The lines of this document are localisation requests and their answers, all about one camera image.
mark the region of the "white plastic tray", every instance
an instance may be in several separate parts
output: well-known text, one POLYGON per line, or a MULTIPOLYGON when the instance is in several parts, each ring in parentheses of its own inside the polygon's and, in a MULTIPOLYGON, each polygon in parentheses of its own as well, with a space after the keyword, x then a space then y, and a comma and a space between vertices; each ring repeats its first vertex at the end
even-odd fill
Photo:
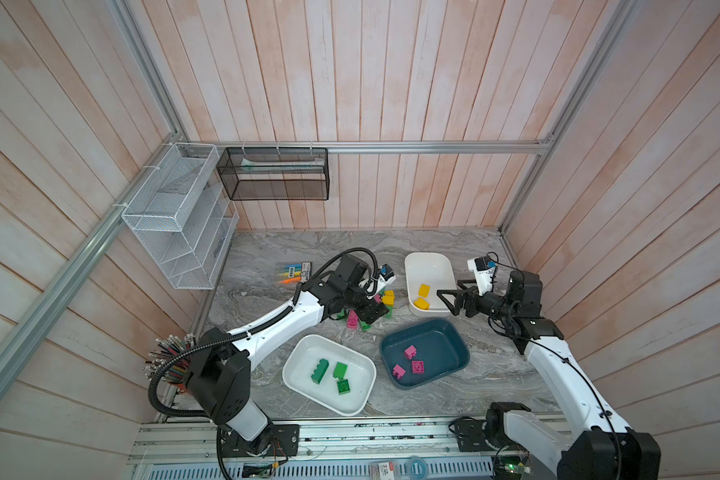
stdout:
POLYGON ((434 252, 413 252, 405 257, 405 283, 408 287, 408 304, 416 316, 448 316, 451 311, 438 297, 438 290, 456 290, 456 279, 451 261, 443 254, 434 252), (418 308, 413 302, 419 298, 418 289, 429 285, 429 295, 424 300, 429 310, 418 308))
POLYGON ((328 340, 320 335, 307 335, 296 344, 290 357, 282 368, 282 380, 294 392, 320 405, 330 408, 337 414, 351 417, 359 414, 376 381, 376 365, 355 350, 328 340), (320 359, 328 360, 328 370, 318 385, 312 381, 320 359), (333 369, 336 362, 346 364, 347 373, 344 378, 349 380, 349 393, 338 394, 333 369))

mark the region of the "black mounting plate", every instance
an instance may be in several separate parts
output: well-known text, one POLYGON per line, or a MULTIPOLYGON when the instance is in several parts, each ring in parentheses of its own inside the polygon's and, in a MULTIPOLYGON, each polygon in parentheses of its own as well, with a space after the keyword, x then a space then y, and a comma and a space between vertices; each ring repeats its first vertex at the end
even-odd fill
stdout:
POLYGON ((460 452, 492 452, 495 450, 485 439, 484 423, 485 420, 475 420, 473 418, 458 420, 454 423, 454 432, 456 433, 460 452))
MULTIPOLYGON (((285 455, 295 457, 298 451, 298 424, 274 425, 272 426, 272 437, 278 437, 285 455)), ((221 455, 224 458, 252 458, 248 455, 248 442, 240 438, 237 432, 232 432, 227 440, 221 444, 221 455)), ((269 448, 266 456, 272 456, 272 448, 269 448)), ((280 458, 283 452, 277 449, 275 456, 280 458)))

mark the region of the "wooden plank wall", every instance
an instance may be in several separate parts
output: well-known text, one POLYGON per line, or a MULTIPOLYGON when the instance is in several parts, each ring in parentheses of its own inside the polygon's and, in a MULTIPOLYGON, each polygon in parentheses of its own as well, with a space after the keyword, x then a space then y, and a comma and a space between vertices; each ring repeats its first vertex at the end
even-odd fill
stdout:
MULTIPOLYGON (((544 138, 615 0, 130 0, 193 140, 544 138)), ((496 226, 526 154, 342 155, 241 229, 496 226)))
MULTIPOLYGON (((169 132, 105 2, 0 1, 0 344, 169 132)), ((0 478, 116 478, 196 307, 120 235, 0 404, 0 478)))
POLYGON ((645 4, 508 239, 662 475, 720 478, 720 0, 645 4))

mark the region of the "green toy block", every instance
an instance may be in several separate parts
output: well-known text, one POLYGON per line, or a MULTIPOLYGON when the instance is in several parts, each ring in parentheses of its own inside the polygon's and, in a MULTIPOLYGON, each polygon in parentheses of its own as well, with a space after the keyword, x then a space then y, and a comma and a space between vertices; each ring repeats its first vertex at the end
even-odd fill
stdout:
POLYGON ((346 374, 347 366, 344 363, 336 362, 336 366, 333 368, 333 378, 343 380, 346 374))
POLYGON ((317 364, 317 367, 315 367, 315 372, 312 374, 312 381, 314 383, 317 383, 318 385, 320 385, 320 381, 325 376, 327 370, 328 370, 328 360, 320 359, 320 361, 317 364))
POLYGON ((338 387, 338 394, 344 395, 345 393, 349 393, 349 380, 343 379, 336 382, 336 387, 338 387))

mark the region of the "yellow toy block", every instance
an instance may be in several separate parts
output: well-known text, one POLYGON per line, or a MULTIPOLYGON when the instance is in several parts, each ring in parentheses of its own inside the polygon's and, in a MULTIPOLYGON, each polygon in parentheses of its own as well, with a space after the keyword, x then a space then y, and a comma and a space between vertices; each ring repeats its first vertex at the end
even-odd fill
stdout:
POLYGON ((429 303, 427 303, 427 301, 423 298, 416 300, 413 304, 422 310, 429 310, 429 303))

